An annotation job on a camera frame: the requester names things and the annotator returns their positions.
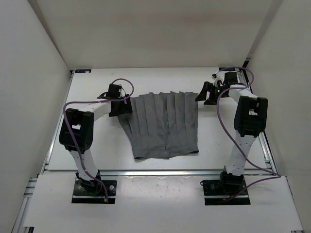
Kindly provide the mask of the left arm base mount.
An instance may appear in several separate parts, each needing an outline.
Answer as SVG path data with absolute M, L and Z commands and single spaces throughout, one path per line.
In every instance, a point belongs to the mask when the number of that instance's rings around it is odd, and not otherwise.
M 71 203 L 76 204 L 114 204 L 117 192 L 117 180 L 103 180 L 107 189 L 108 198 L 103 188 L 87 187 L 81 180 L 76 179 Z

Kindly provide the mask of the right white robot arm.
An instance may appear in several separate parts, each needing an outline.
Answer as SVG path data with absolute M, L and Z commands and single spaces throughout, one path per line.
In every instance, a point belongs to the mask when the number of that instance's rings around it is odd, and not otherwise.
M 244 167 L 251 146 L 266 127 L 268 100 L 254 95 L 239 83 L 236 72 L 226 72 L 223 79 L 217 73 L 212 77 L 214 82 L 204 82 L 195 101 L 217 105 L 220 98 L 230 97 L 238 104 L 234 116 L 234 146 L 216 187 L 224 194 L 233 194 L 242 188 Z

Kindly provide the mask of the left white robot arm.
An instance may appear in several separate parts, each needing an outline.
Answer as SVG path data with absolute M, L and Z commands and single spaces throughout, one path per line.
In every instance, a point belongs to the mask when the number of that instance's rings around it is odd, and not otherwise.
M 59 143 L 73 157 L 78 169 L 76 177 L 81 187 L 92 195 L 100 192 L 108 195 L 90 150 L 94 137 L 94 123 L 105 115 L 117 117 L 132 113 L 130 97 L 134 92 L 134 86 L 130 85 L 132 91 L 126 94 L 124 88 L 113 81 L 109 84 L 108 90 L 100 94 L 96 100 L 70 101 L 63 107 Z

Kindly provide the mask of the grey pleated skirt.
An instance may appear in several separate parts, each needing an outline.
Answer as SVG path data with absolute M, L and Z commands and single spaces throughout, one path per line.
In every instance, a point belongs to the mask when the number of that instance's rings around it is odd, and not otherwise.
M 131 99 L 131 114 L 118 117 L 136 160 L 196 154 L 198 103 L 193 92 L 148 93 Z

